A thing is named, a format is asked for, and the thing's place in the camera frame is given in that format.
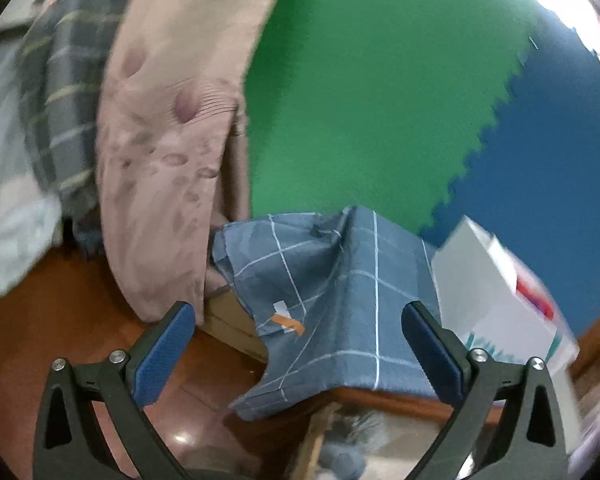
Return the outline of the wooden drawer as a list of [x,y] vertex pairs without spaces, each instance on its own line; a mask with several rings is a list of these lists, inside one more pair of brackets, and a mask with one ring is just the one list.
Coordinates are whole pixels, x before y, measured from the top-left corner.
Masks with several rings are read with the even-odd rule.
[[364,455],[360,479],[404,479],[424,456],[440,422],[332,403],[312,415],[308,432],[289,464],[287,479],[337,479],[317,463],[322,445],[353,445]]

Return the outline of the light blue underwear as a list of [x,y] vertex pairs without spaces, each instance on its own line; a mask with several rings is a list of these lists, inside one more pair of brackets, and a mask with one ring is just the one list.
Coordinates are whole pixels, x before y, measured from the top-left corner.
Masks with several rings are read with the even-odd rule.
[[338,442],[324,443],[317,463],[337,479],[344,480],[359,479],[366,469],[365,457],[356,446]]

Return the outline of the red underwear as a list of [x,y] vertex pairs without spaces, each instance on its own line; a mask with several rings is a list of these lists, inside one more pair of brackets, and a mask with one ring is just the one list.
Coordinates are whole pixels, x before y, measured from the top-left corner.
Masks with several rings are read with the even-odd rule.
[[516,281],[516,293],[527,300],[543,318],[549,321],[554,320],[556,313],[554,300],[540,282],[528,274],[519,273]]

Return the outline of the wooden nightstand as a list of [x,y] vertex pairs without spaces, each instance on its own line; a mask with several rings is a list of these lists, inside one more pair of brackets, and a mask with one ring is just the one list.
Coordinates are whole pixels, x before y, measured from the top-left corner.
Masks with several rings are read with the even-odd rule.
[[446,422],[452,415],[452,408],[437,399],[393,394],[382,391],[370,391],[355,388],[337,388],[330,390],[328,396],[341,404],[353,404],[371,410],[395,415]]

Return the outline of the wooden wardrobe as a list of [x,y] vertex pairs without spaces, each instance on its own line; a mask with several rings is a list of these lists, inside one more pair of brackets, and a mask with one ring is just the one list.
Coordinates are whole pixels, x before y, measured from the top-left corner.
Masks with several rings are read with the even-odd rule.
[[600,356],[600,317],[578,338],[578,344],[579,355],[569,367],[572,379],[578,379]]

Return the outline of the white XINCCI shoe box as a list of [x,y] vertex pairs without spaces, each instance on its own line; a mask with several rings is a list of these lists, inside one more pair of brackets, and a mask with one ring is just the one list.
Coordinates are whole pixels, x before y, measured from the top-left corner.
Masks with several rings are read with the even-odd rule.
[[[441,324],[469,350],[494,360],[524,364],[542,359],[550,372],[565,370],[580,348],[544,283],[491,232],[463,217],[431,259]],[[528,274],[555,302],[553,321],[516,293],[519,273]]]

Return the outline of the cardboard box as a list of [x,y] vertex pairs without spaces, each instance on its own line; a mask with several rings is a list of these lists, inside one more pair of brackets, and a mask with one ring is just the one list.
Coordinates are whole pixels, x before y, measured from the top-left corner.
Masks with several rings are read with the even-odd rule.
[[258,336],[256,323],[229,290],[204,300],[201,328],[230,348],[261,363],[268,362],[268,350]]

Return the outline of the white patterned bedsheet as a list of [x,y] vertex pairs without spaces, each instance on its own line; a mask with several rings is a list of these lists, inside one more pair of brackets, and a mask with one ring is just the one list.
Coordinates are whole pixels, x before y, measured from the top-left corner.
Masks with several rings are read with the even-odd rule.
[[19,117],[18,40],[0,41],[0,297],[19,284],[52,247],[60,201],[44,193]]

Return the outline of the blue checked cloth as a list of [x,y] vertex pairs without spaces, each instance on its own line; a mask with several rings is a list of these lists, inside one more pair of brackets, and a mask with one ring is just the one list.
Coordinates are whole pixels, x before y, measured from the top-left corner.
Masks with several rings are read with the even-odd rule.
[[439,314],[435,252],[365,207],[269,214],[216,232],[214,266],[268,350],[260,382],[233,411],[252,422],[340,387],[434,396],[401,312],[417,300]]

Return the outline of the blue foam mat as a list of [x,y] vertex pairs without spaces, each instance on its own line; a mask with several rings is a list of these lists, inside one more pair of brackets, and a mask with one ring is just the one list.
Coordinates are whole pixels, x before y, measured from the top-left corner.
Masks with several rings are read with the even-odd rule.
[[419,234],[439,246],[468,216],[539,275],[581,337],[600,318],[600,61],[550,11],[531,40],[482,150]]

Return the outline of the beige floral curtain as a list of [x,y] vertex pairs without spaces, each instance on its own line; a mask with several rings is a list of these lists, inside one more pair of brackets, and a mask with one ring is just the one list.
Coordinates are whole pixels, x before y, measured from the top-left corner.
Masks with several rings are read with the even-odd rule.
[[97,117],[102,236],[143,321],[225,286],[214,232],[250,213],[244,81],[277,0],[130,0]]

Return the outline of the green foam mat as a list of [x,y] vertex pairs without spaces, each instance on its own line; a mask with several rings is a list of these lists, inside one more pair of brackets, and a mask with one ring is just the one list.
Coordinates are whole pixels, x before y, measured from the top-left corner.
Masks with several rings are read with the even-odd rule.
[[507,98],[535,0],[278,0],[246,80],[251,210],[416,232]]

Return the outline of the grey plaid pillow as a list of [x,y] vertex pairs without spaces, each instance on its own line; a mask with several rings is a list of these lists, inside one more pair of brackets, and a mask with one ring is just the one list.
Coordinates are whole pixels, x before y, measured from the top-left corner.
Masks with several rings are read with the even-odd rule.
[[95,182],[97,110],[114,37],[130,0],[55,0],[17,54],[20,119],[36,180],[60,201],[62,234],[102,251]]

